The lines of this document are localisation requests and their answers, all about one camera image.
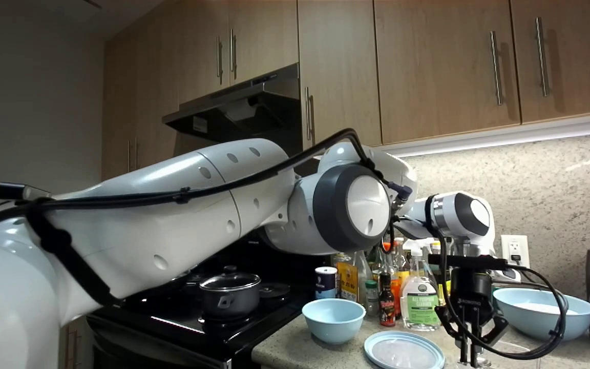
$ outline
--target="wooden cabinet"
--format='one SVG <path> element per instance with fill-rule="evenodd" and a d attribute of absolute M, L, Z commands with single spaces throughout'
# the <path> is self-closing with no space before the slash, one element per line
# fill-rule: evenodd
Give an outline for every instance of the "wooden cabinet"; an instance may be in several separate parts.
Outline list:
<path fill-rule="evenodd" d="M 298 63 L 296 0 L 232 0 L 229 4 L 236 83 Z"/>
<path fill-rule="evenodd" d="M 377 0 L 384 142 L 520 121 L 509 0 Z"/>
<path fill-rule="evenodd" d="M 121 33 L 105 50 L 103 179 L 133 166 L 135 33 Z"/>
<path fill-rule="evenodd" d="M 523 121 L 590 112 L 590 3 L 512 0 Z"/>
<path fill-rule="evenodd" d="M 182 3 L 182 103 L 298 61 L 296 0 Z"/>
<path fill-rule="evenodd" d="M 382 144 L 371 0 L 300 0 L 305 146 L 345 127 Z"/>
<path fill-rule="evenodd" d="M 385 144 L 590 114 L 590 3 L 376 0 L 376 23 Z"/>
<path fill-rule="evenodd" d="M 175 156 L 177 132 L 163 123 L 177 108 L 166 43 L 166 12 L 155 9 L 141 23 L 107 43 L 103 179 Z"/>

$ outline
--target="countertop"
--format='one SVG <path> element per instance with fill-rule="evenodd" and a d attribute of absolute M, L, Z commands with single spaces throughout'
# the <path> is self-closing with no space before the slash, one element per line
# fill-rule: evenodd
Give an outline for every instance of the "countertop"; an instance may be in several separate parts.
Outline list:
<path fill-rule="evenodd" d="M 286 327 L 277 331 L 273 337 L 263 340 L 253 350 L 253 359 L 269 369 L 361 369 L 376 367 L 363 353 L 363 343 L 376 335 L 388 331 L 380 327 L 377 318 L 367 318 L 361 327 L 361 332 L 346 344 L 328 347 L 320 340 L 313 340 L 304 316 L 291 320 Z M 421 335 L 433 340 L 444 354 L 444 367 L 460 367 L 460 349 L 453 338 L 444 335 L 442 328 L 430 335 Z M 527 349 L 538 347 L 538 340 L 527 338 L 518 335 L 514 328 L 509 328 L 506 335 L 497 340 L 497 349 L 523 353 Z M 485 353 L 485 359 L 491 367 L 504 369 L 525 369 L 525 367 L 590 367 L 590 338 L 581 337 L 577 340 L 561 343 L 551 354 L 546 354 L 537 361 L 512 361 L 497 358 L 493 353 Z"/>

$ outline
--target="cooking pot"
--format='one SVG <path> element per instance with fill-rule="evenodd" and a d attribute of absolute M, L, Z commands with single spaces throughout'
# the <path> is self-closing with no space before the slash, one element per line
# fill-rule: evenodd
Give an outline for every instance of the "cooking pot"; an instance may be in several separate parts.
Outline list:
<path fill-rule="evenodd" d="M 237 272 L 236 266 L 223 266 L 221 275 L 198 283 L 206 293 L 203 307 L 207 316 L 233 318 L 248 316 L 260 301 L 260 278 L 254 272 Z"/>

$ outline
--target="light blue bowl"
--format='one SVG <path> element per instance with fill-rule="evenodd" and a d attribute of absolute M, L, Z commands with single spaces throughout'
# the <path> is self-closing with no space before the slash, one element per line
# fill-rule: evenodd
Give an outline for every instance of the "light blue bowl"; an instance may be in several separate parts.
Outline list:
<path fill-rule="evenodd" d="M 497 307 L 511 327 L 548 340 L 557 327 L 560 307 L 551 292 L 538 290 L 497 290 L 493 292 Z M 564 340 L 573 340 L 590 328 L 590 304 L 573 296 L 567 299 Z"/>
<path fill-rule="evenodd" d="M 350 299 L 313 299 L 302 307 L 309 332 L 328 344 L 345 344 L 361 331 L 364 307 Z"/>

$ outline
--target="range hood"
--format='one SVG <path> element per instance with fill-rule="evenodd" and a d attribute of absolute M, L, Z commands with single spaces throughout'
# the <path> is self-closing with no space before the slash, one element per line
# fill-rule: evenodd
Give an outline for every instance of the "range hood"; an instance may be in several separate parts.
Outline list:
<path fill-rule="evenodd" d="M 298 65 L 189 101 L 165 123 L 216 144 L 267 138 L 289 155 L 302 152 Z"/>

